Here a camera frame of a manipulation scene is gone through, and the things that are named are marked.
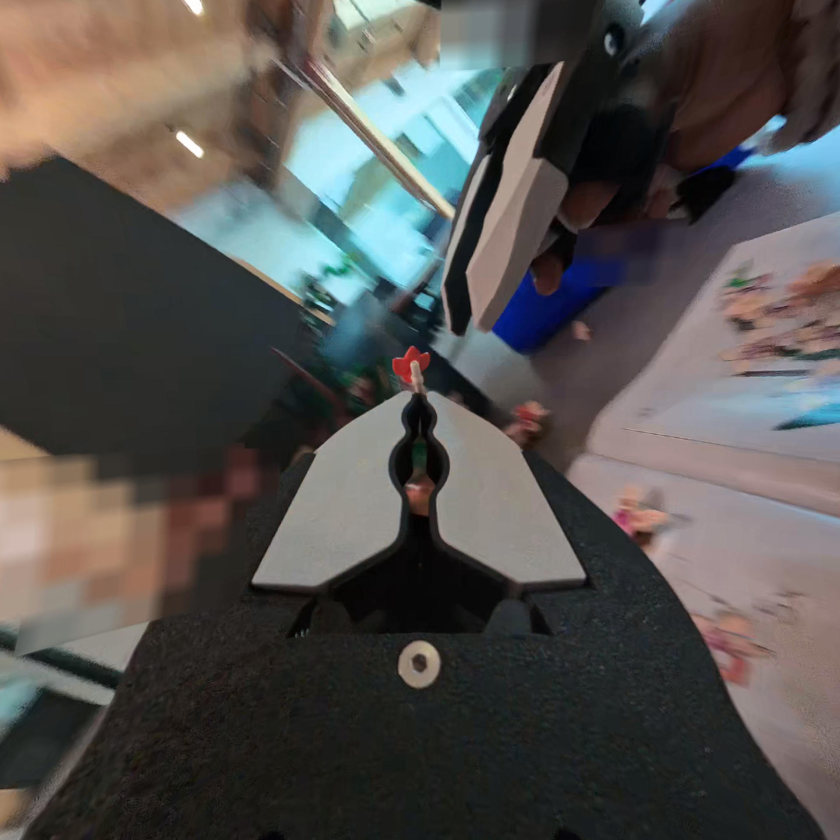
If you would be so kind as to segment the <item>green plant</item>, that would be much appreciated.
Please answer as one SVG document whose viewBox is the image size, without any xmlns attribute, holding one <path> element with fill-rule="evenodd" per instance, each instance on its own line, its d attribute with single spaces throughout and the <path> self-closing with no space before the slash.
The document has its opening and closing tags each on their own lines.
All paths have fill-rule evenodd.
<svg viewBox="0 0 840 840">
<path fill-rule="evenodd" d="M 313 317 L 331 317 L 336 307 L 342 306 L 333 288 L 354 273 L 354 262 L 349 255 L 343 255 L 334 265 L 321 266 L 314 273 L 302 271 L 299 277 L 301 305 Z"/>
</svg>

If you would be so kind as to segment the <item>red brick flower stem piece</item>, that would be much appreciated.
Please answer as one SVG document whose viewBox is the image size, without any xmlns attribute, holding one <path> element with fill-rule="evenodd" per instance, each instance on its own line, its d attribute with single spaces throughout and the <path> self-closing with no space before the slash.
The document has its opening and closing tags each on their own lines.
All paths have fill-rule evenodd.
<svg viewBox="0 0 840 840">
<path fill-rule="evenodd" d="M 425 371 L 432 360 L 431 353 L 411 346 L 403 356 L 392 360 L 392 370 L 401 387 L 413 394 L 426 394 Z"/>
</svg>

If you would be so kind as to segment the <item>blue plastic container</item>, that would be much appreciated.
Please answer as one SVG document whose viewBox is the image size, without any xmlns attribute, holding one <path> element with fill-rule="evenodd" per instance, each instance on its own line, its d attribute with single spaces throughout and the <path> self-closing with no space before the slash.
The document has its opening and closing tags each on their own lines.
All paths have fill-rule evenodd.
<svg viewBox="0 0 840 840">
<path fill-rule="evenodd" d="M 516 352 L 529 355 L 541 349 L 609 289 L 623 285 L 631 257 L 655 243 L 655 235 L 643 233 L 642 244 L 632 245 L 625 230 L 610 234 L 605 245 L 585 238 L 583 248 L 577 250 L 577 235 L 559 216 L 552 218 L 539 253 L 567 256 L 572 252 L 557 290 L 539 293 L 529 268 L 493 326 L 492 332 Z"/>
</svg>

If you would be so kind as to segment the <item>open brick instruction booklet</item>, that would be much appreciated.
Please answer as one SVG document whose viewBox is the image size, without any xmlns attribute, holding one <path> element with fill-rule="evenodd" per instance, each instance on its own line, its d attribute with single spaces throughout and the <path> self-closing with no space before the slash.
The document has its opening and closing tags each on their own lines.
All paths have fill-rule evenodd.
<svg viewBox="0 0 840 840">
<path fill-rule="evenodd" d="M 568 477 L 620 465 L 838 517 L 839 214 L 733 246 Z"/>
</svg>

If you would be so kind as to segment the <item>person's right hand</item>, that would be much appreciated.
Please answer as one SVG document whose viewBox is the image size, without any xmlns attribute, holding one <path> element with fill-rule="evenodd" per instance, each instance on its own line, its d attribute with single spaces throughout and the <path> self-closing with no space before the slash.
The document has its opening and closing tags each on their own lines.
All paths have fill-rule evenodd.
<svg viewBox="0 0 840 840">
<path fill-rule="evenodd" d="M 644 203 L 623 221 L 665 218 L 677 184 L 706 169 L 782 114 L 795 75 L 795 2 L 671 2 L 640 43 L 658 100 L 675 106 Z"/>
</svg>

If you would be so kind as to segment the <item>grey desk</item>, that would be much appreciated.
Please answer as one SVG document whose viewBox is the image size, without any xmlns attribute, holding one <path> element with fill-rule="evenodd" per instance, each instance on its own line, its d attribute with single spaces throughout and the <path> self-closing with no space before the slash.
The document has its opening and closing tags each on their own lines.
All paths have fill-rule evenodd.
<svg viewBox="0 0 840 840">
<path fill-rule="evenodd" d="M 527 358 L 470 331 L 452 360 L 502 412 L 533 399 L 551 412 L 541 454 L 568 475 L 596 418 L 655 357 L 729 250 L 838 213 L 838 147 L 827 141 L 748 163 L 693 227 L 663 231 L 653 252 L 581 316 L 588 343 L 563 329 Z M 627 486 L 670 516 L 647 549 L 689 613 L 752 619 L 775 656 L 748 688 L 727 687 L 784 781 L 838 838 L 838 517 L 652 471 L 596 467 L 583 487 L 613 514 Z"/>
</svg>

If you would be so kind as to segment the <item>pink brick flower piece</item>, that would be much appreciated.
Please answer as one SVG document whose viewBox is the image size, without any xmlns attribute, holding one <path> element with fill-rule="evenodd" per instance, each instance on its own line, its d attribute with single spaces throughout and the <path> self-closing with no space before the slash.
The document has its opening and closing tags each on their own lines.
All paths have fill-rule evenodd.
<svg viewBox="0 0 840 840">
<path fill-rule="evenodd" d="M 505 430 L 513 443 L 522 450 L 534 447 L 550 426 L 551 412 L 536 401 L 516 406 Z"/>
<path fill-rule="evenodd" d="M 751 618 L 740 612 L 689 614 L 714 659 L 719 676 L 729 686 L 748 688 L 755 669 L 775 653 L 756 640 Z"/>
<path fill-rule="evenodd" d="M 647 550 L 667 528 L 670 516 L 648 505 L 638 487 L 626 486 L 617 499 L 612 520 L 639 548 Z"/>
</svg>

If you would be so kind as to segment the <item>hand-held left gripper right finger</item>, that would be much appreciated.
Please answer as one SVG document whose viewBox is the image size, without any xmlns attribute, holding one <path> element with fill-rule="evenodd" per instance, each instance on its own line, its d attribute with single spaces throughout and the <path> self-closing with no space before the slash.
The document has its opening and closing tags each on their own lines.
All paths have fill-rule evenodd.
<svg viewBox="0 0 840 840">
<path fill-rule="evenodd" d="M 443 545 L 497 574 L 515 592 L 580 587 L 586 574 L 519 446 L 435 392 L 434 441 L 446 477 L 434 502 Z"/>
</svg>

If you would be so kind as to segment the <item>person's right forearm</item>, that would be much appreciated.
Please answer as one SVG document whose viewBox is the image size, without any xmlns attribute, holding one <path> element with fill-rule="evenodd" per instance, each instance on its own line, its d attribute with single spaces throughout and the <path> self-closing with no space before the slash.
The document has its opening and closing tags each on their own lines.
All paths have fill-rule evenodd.
<svg viewBox="0 0 840 840">
<path fill-rule="evenodd" d="M 780 56 L 784 123 L 763 143 L 766 156 L 816 142 L 838 127 L 839 2 L 793 2 Z"/>
</svg>

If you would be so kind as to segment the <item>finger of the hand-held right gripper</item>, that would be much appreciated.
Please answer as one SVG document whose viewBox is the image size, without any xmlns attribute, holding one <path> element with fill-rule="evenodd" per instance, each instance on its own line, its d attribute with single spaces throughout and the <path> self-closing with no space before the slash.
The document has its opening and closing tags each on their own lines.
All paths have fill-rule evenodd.
<svg viewBox="0 0 840 840">
<path fill-rule="evenodd" d="M 466 269 L 472 321 L 488 333 L 540 252 L 569 188 L 568 175 L 539 151 L 564 85 L 555 65 L 535 92 L 501 157 L 500 180 Z"/>
<path fill-rule="evenodd" d="M 492 184 L 487 182 L 488 174 L 491 174 L 490 163 L 490 153 L 479 153 L 474 160 L 458 200 L 445 251 L 442 279 L 444 320 L 448 331 L 458 337 L 466 333 L 472 314 L 466 272 L 492 201 Z"/>
</svg>

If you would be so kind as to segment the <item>black board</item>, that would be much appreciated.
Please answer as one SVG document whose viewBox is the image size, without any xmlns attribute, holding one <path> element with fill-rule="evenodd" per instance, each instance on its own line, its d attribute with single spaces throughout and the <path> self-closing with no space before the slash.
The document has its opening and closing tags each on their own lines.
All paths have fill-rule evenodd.
<svg viewBox="0 0 840 840">
<path fill-rule="evenodd" d="M 300 306 L 58 158 L 1 187 L 2 428 L 54 456 L 186 469 L 279 395 Z"/>
</svg>

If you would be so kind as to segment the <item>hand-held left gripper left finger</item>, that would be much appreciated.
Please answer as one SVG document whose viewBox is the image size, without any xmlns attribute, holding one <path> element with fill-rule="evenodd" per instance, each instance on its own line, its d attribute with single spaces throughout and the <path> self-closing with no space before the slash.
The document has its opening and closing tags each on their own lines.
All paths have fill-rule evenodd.
<svg viewBox="0 0 840 840">
<path fill-rule="evenodd" d="M 408 439 L 401 392 L 342 427 L 315 452 L 251 579 L 258 590 L 316 594 L 393 549 L 405 531 L 392 457 Z"/>
</svg>

